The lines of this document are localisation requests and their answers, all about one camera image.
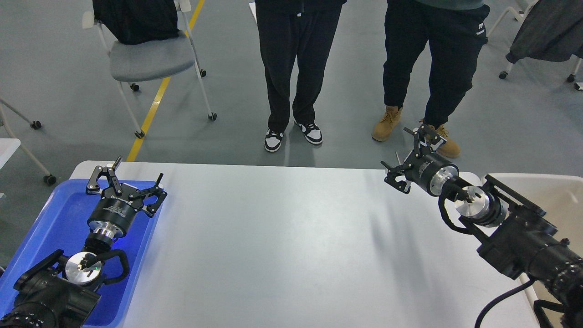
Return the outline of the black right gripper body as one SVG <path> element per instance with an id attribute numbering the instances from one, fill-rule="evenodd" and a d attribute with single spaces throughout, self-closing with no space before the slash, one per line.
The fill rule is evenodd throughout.
<path id="1" fill-rule="evenodd" d="M 431 196 L 440 196 L 445 183 L 460 174 L 458 166 L 435 152 L 406 158 L 404 174 Z"/>

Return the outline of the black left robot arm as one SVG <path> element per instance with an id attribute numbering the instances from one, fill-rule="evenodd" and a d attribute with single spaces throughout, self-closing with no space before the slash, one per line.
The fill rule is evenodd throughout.
<path id="1" fill-rule="evenodd" d="M 121 158 L 57 187 L 1 276 L 3 328 L 116 328 L 167 192 L 120 181 Z"/>

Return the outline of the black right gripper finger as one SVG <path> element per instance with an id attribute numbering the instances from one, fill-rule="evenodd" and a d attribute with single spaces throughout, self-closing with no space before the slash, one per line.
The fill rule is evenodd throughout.
<path id="1" fill-rule="evenodd" d="M 404 127 L 403 130 L 414 137 L 412 154 L 414 154 L 415 158 L 421 158 L 422 156 L 436 152 L 439 147 L 446 143 L 446 139 L 427 124 L 422 124 L 420 127 L 414 129 Z"/>
<path id="2" fill-rule="evenodd" d="M 397 191 L 408 195 L 410 193 L 411 183 L 414 181 L 411 170 L 413 168 L 412 163 L 404 162 L 398 166 L 392 167 L 387 162 L 380 162 L 387 169 L 386 177 L 384 178 L 385 183 L 391 185 Z"/>

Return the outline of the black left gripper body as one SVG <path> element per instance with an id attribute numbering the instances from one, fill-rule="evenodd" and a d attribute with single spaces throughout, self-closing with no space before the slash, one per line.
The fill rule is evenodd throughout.
<path id="1" fill-rule="evenodd" d="M 133 224 L 135 216 L 143 207 L 146 194 L 130 184 L 121 184 L 121 194 L 114 187 L 104 190 L 98 185 L 88 185 L 88 195 L 100 195 L 87 225 L 92 233 L 100 233 L 109 239 L 125 237 Z"/>

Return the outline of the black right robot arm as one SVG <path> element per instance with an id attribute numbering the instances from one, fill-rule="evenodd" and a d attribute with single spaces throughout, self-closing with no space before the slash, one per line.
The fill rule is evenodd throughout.
<path id="1" fill-rule="evenodd" d="M 499 273 L 528 281 L 490 301 L 478 315 L 481 326 L 487 312 L 504 299 L 541 282 L 556 302 L 536 300 L 533 311 L 542 328 L 552 323 L 545 309 L 562 314 L 564 328 L 583 325 L 583 260 L 570 241 L 554 238 L 556 226 L 545 219 L 545 210 L 493 176 L 483 185 L 472 185 L 460 177 L 458 166 L 437 153 L 446 143 L 435 129 L 421 124 L 405 131 L 414 147 L 402 164 L 385 163 L 385 183 L 408 194 L 410 185 L 439 199 L 440 216 L 453 231 L 474 236 L 481 245 L 477 253 Z"/>

